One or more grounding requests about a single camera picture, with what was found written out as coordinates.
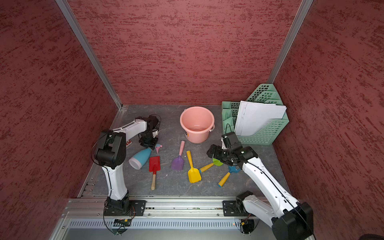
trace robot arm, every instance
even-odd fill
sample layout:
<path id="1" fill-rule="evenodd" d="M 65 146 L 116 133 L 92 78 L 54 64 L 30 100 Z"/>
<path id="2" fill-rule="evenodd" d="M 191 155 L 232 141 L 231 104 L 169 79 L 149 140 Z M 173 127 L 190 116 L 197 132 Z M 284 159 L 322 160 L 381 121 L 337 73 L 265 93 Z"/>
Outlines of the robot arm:
<path id="1" fill-rule="evenodd" d="M 235 208 L 253 214 L 272 228 L 277 240 L 304 240 L 313 234 L 313 211 L 288 193 L 265 168 L 251 147 L 243 147 L 234 132 L 222 135 L 223 147 L 211 145 L 207 155 L 238 166 L 256 183 L 270 206 L 247 191 L 237 196 Z"/>
<path id="2" fill-rule="evenodd" d="M 105 173 L 109 196 L 107 205 L 109 213 L 125 215 L 130 210 L 129 194 L 124 183 L 122 164 L 126 157 L 126 140 L 141 134 L 139 143 L 154 149 L 158 138 L 160 121 L 150 115 L 148 118 L 138 117 L 127 125 L 103 130 L 100 134 L 94 157 Z"/>

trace metal bracket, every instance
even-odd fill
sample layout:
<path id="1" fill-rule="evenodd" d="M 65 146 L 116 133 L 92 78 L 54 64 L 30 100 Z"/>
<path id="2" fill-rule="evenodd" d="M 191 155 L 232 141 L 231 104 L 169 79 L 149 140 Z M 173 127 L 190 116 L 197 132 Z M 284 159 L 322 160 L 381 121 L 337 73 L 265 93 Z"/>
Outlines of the metal bracket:
<path id="1" fill-rule="evenodd" d="M 240 213 L 236 211 L 236 201 L 223 201 L 223 212 L 225 217 L 242 217 Z"/>
<path id="2" fill-rule="evenodd" d="M 131 204 L 131 216 L 142 217 L 145 210 L 146 201 L 145 200 L 130 200 Z M 106 216 L 121 216 L 120 212 L 115 212 L 113 209 L 105 209 Z"/>

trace gray tabletop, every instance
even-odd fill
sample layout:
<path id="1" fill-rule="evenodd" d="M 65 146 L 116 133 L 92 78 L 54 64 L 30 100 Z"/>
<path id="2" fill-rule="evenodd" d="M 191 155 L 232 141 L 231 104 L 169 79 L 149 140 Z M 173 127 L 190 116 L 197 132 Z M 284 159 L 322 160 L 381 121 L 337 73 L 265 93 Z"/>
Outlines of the gray tabletop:
<path id="1" fill-rule="evenodd" d="M 208 139 L 200 144 L 189 142 L 184 136 L 184 130 L 180 126 L 180 115 L 187 105 L 129 105 L 123 117 L 121 125 L 127 124 L 135 117 L 148 117 L 150 114 L 158 114 L 161 117 L 158 143 L 163 145 L 159 153 L 152 151 L 151 156 L 160 156 L 161 170 L 157 172 L 156 189 L 151 190 L 152 173 L 149 172 L 149 161 L 140 169 L 135 170 L 128 160 L 137 152 L 144 149 L 140 146 L 138 136 L 133 137 L 132 144 L 127 148 L 127 156 L 123 165 L 125 185 L 131 196 L 236 196 L 246 190 L 256 196 L 263 196 L 255 182 L 243 171 L 231 174 L 223 185 L 218 182 L 228 172 L 228 167 L 213 166 L 201 174 L 202 180 L 191 184 L 188 180 L 190 169 L 186 151 L 190 150 L 195 168 L 201 168 L 212 162 L 206 152 L 211 144 L 221 145 L 222 134 L 221 106 L 203 106 L 209 109 L 215 116 L 216 128 L 210 133 Z M 174 171 L 170 168 L 172 160 L 178 156 L 180 142 L 185 141 L 183 151 L 184 168 Z M 276 180 L 288 189 L 280 164 L 272 145 L 250 145 L 263 161 L 265 167 Z M 108 187 L 104 172 L 101 170 L 93 188 L 93 195 L 107 195 Z"/>

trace wooden handle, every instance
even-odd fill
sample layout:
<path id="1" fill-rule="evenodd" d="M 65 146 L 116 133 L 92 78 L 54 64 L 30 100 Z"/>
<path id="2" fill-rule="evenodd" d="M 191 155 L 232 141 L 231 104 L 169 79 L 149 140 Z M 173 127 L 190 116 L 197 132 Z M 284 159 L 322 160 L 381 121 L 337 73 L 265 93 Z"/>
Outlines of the wooden handle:
<path id="1" fill-rule="evenodd" d="M 153 174 L 151 190 L 155 190 L 156 174 Z"/>
<path id="2" fill-rule="evenodd" d="M 191 168 L 193 168 L 191 151 L 189 150 L 187 151 L 187 156 L 188 156 L 189 165 L 191 166 Z"/>
<path id="3" fill-rule="evenodd" d="M 218 183 L 219 187 L 222 187 L 222 186 L 224 185 L 224 183 L 227 181 L 229 175 L 231 175 L 230 172 L 228 172 L 228 173 L 221 179 L 221 181 L 219 181 L 219 183 Z"/>
<path id="4" fill-rule="evenodd" d="M 183 150 L 184 150 L 184 144 L 185 144 L 185 142 L 184 142 L 184 141 L 181 141 L 181 144 L 180 144 L 180 150 L 179 150 L 179 156 L 181 156 L 181 154 L 183 153 Z"/>
<path id="5" fill-rule="evenodd" d="M 213 165 L 214 165 L 214 163 L 210 163 L 210 164 L 200 168 L 200 172 L 205 172 L 206 170 L 208 170 Z"/>

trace white folder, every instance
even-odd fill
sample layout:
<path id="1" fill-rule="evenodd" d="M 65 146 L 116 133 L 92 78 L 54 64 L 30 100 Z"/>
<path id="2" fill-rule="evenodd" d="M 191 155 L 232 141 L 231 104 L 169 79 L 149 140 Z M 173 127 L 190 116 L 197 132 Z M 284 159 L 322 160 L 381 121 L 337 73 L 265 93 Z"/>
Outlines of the white folder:
<path id="1" fill-rule="evenodd" d="M 255 135 L 272 120 L 282 119 L 286 109 L 286 106 L 276 104 L 241 101 L 235 133 L 237 136 Z"/>

